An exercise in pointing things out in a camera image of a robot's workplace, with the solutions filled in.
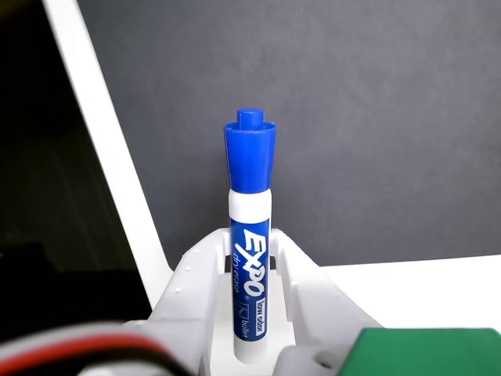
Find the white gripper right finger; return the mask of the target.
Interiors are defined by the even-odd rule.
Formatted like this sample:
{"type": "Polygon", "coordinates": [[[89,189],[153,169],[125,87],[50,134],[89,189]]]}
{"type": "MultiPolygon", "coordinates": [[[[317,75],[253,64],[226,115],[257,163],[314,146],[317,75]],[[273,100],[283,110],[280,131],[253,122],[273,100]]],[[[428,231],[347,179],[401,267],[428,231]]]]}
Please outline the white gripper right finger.
{"type": "Polygon", "coordinates": [[[362,330],[380,324],[282,230],[272,230],[271,251],[295,340],[278,355],[273,374],[338,374],[362,330]]]}

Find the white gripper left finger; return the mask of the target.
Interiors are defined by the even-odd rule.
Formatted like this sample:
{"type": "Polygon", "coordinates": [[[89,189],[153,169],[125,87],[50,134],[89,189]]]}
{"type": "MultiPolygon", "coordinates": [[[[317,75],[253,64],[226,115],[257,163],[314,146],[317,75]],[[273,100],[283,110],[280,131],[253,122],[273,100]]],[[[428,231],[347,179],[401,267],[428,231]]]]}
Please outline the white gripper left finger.
{"type": "Polygon", "coordinates": [[[150,317],[128,322],[198,375],[211,373],[217,294],[228,250],[227,228],[208,234],[182,256],[150,317]]]}

